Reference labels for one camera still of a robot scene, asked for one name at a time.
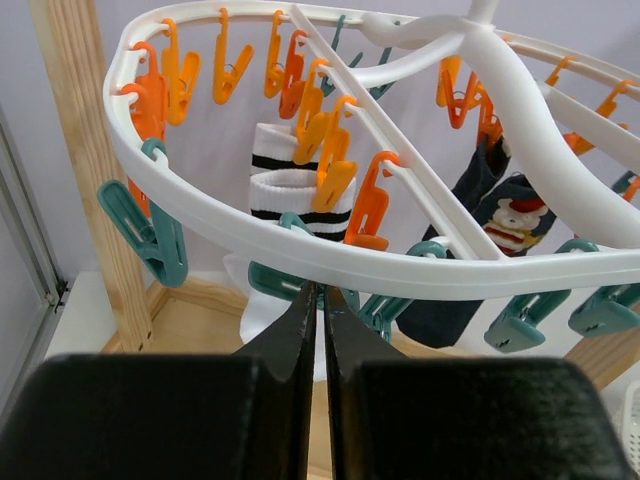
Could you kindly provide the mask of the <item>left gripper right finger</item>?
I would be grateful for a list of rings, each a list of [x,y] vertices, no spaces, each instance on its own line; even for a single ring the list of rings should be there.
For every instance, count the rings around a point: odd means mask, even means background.
[[[631,479],[597,390],[548,357],[413,358],[324,291],[337,479]]]

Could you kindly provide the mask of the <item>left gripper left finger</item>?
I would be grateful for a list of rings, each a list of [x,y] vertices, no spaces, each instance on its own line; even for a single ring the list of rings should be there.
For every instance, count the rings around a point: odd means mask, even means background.
[[[231,354],[45,361],[2,427],[2,477],[305,478],[317,296]]]

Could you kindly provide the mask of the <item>white round clip hanger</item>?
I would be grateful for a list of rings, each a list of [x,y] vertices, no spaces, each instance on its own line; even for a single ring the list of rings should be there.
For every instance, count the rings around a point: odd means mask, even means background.
[[[610,119],[547,83],[536,80],[523,56],[553,61],[564,54],[554,44],[497,31],[492,1],[476,1],[463,16],[422,18],[353,10],[353,25],[373,44],[400,47],[406,55],[387,65],[350,68],[318,27],[336,22],[334,7],[276,1],[233,1],[233,19],[267,20],[282,10],[307,34],[312,51],[327,62],[337,85],[356,99],[355,113],[386,154],[384,167],[400,179],[433,220],[453,252],[428,260],[363,247],[332,244],[251,218],[175,174],[165,155],[148,157],[130,118],[132,97],[125,84],[137,72],[134,45],[179,24],[219,18],[220,3],[196,1],[162,7],[132,20],[123,30],[103,84],[103,102],[116,156],[125,172],[174,219],[224,248],[322,284],[412,299],[471,300],[591,288],[593,293],[569,319],[584,337],[619,333],[639,324],[639,212],[596,178],[561,134],[568,127],[625,165],[639,168],[639,140]],[[459,55],[485,84],[507,143],[545,203],[593,253],[561,253],[487,259],[476,239],[476,223],[427,161],[369,94],[369,88],[400,80],[437,61]]]

